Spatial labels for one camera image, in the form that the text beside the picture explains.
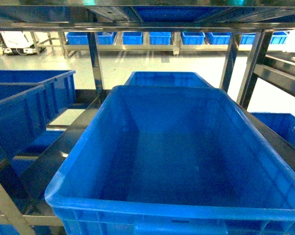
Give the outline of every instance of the metal shelving rack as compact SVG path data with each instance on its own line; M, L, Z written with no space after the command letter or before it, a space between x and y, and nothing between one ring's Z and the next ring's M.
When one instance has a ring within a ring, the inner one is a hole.
M98 45L99 51L172 51L173 55L179 55L180 51L227 51L227 45L211 45L205 41L202 45L184 45L181 33L172 32L170 45L151 45L149 43L149 32L143 32L143 45L124 45L122 33L117 32L112 45ZM59 32L59 39L64 51L65 58L69 58L70 52L89 50L88 45L69 45L64 32ZM239 51L250 51L252 45L240 45ZM268 51L282 51L284 44L271 44Z
M219 11L191 22L144 22L136 10L137 6L208 6L218 7ZM90 104L86 111L71 126L65 127L64 134L40 155L34 164L20 177L16 177L31 198L28 208L20 210L14 204L9 191L0 183L0 224L12 224L22 235L34 235L31 227L33 225L62 225L50 207L40 200L40 196L109 92L102 87L100 46L97 46L95 36L98 31L232 32L220 83L220 88L226 92L229 89L241 34L255 32L256 37L248 57L237 104L295 171L295 148L246 111L258 78L295 96L295 63L266 56L272 33L291 29L295 29L295 0L0 1L0 30L88 32L88 49L96 85L96 91L76 91L77 103ZM113 46L121 47L117 42ZM4 169L8 173L12 171L8 160L0 164L0 170Z

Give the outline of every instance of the stacked bin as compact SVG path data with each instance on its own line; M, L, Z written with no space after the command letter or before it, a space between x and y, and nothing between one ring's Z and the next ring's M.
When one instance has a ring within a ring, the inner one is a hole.
M288 33L286 32L274 32L272 34L270 44L285 44L287 37ZM241 44L253 44L254 39L254 33L243 34Z
M205 34L202 32L182 32L181 36L184 45L204 44Z
M0 70L0 182L7 192L12 190L9 195L21 212L30 198L17 176L35 158L14 157L40 140L46 124L74 103L74 73L69 70ZM48 227L33 229L40 235L51 234ZM0 225L0 235L14 234L18 233L13 226Z
M210 44L227 45L230 42L231 33L207 33Z
M149 40L151 45L169 45L171 32L150 32Z
M116 32L98 32L97 38L100 45L112 45Z
M88 45L88 35L85 32L69 32L66 35L69 45Z
M124 32L122 37L123 37L123 44L124 45L141 45L141 44L143 44L143 33L142 32Z
M72 235L295 234L295 173L214 88L115 87L45 199Z

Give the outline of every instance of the tiled floor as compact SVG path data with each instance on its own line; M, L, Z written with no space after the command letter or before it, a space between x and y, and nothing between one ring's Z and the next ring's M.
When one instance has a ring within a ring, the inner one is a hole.
M103 86L111 89L122 85L133 71L194 71L214 87L219 87L225 61L224 52L184 52L173 56L171 52L101 52ZM233 71L229 96L236 100L246 68L247 53L240 53ZM41 56L0 57L0 69L9 70L76 70L77 89L95 89L90 54L76 53L65 59L59 48L48 49ZM295 98L274 86L258 80L252 96L251 112L287 112L295 115ZM67 111L54 124L70 124L80 114Z

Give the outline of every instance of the empty blue bin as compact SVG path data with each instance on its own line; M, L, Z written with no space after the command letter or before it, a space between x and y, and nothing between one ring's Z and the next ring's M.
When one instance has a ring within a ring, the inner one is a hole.
M143 44L142 32L124 32L123 44L125 45L141 45Z
M70 45L88 45L88 35L86 32L69 32L66 35Z
M214 88L115 87L45 200L71 235L295 234L295 173Z
M184 45L201 45L204 43L205 34L202 32L182 32Z
M125 85L161 87L212 87L195 72L133 72Z
M230 42L231 33L207 33L210 44L227 45Z
M242 34L241 44L253 44L255 39L254 33Z
M0 85L0 145L9 159L46 130L43 85Z
M116 35L116 32L98 32L97 33L98 43L100 45L111 45L113 44L115 35Z
M292 114L252 114L295 147L295 117Z
M285 40L288 38L286 32L274 32L270 44L285 44Z
M171 32L150 32L149 42L151 45L169 45Z
M75 102L74 70L0 70L0 83L44 85L46 123Z

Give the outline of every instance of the bin on shelf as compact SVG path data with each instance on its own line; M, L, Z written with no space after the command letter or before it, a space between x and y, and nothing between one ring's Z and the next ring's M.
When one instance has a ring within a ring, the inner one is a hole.
M252 114L295 147L295 117L292 114Z
M184 45L204 44L205 34L203 32L182 32L181 36Z
M242 39L241 39L241 44L253 44L255 39L255 34L254 33L247 33L247 34L242 34Z
M149 42L151 45L169 45L171 32L150 32Z
M142 32L124 32L123 44L125 45L141 45L143 44Z
M33 230L36 235L52 235L48 226L34 226ZM19 235L12 225L0 225L0 235Z
M212 87L195 72L133 72L125 85L161 87Z
M9 159L46 130L44 86L0 85L0 145Z
M75 235L295 234L295 173L214 88L115 87L45 200Z
M113 44L116 32L98 32L97 38L100 45L111 45Z
M288 34L286 32L274 32L270 44L285 44Z
M75 102L74 70L0 70L0 83L44 85L44 111L49 123Z
M89 44L86 32L69 32L66 35L70 45L87 45Z
M230 42L231 33L207 33L210 44L227 45Z

